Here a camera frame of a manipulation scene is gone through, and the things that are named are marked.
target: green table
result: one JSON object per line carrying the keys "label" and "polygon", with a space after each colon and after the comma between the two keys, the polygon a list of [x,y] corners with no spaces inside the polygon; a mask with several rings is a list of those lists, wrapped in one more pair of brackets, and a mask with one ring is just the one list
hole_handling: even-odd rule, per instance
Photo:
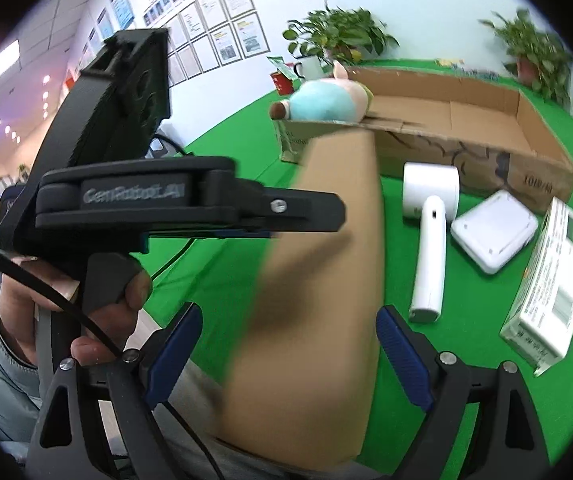
{"label": "green table", "polygon": [[[444,70],[423,60],[379,61],[380,66]],[[518,86],[512,80],[504,84]],[[544,102],[522,88],[544,119],[573,155],[573,118],[557,105]],[[190,145],[197,155],[226,155],[239,163],[239,176],[267,186],[287,187],[297,169],[279,160],[278,144],[268,118],[268,106],[278,99],[273,92],[215,126]],[[401,214],[401,181],[382,179],[385,212],[385,303],[406,316],[417,261],[419,229],[406,225]],[[462,196],[459,213],[481,199]],[[141,261],[149,272],[159,269],[184,240],[151,241],[150,254]],[[226,367],[252,306],[254,283],[268,246],[267,240],[199,240],[156,280],[147,311],[165,325],[185,300],[201,305],[204,331],[193,352],[194,361],[215,380]],[[551,459],[557,458],[573,437],[573,342],[569,355],[539,378],[499,338],[498,332],[517,291],[533,245],[518,254],[497,275],[487,276],[449,238],[447,245],[444,311],[439,322],[415,327],[438,350],[456,352],[471,365],[496,367],[514,360],[520,366],[535,400]],[[468,407],[460,437],[443,478],[455,479],[473,431],[476,406]],[[423,413],[408,403],[393,370],[380,355],[377,386],[359,462],[381,472],[392,472],[404,456]]]}

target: recessed light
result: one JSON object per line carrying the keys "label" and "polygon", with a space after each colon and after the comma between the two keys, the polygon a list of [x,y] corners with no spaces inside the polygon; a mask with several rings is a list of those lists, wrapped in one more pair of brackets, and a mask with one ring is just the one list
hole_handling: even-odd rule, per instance
{"label": "recessed light", "polygon": [[20,42],[15,40],[0,52],[0,76],[20,59]]}

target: white mug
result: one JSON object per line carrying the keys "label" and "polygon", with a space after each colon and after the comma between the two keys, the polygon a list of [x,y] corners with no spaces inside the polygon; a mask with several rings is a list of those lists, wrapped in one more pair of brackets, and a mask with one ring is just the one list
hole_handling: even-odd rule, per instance
{"label": "white mug", "polygon": [[313,81],[324,77],[324,72],[322,71],[322,66],[319,63],[319,57],[317,56],[298,58],[297,62],[293,66],[293,70],[298,77],[301,77],[306,81]]}

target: blue plush body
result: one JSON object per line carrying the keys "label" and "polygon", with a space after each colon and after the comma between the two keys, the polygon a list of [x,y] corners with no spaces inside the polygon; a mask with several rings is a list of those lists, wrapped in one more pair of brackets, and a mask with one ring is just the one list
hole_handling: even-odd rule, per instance
{"label": "blue plush body", "polygon": [[355,104],[341,86],[308,81],[289,99],[292,121],[355,122]]}

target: white rounded square device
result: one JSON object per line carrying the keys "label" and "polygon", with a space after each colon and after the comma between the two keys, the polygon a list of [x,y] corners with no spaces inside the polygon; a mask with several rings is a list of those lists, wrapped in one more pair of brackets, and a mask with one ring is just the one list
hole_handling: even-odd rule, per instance
{"label": "white rounded square device", "polygon": [[451,224],[451,234],[487,274],[495,274],[537,231],[537,218],[508,191],[500,190]]}

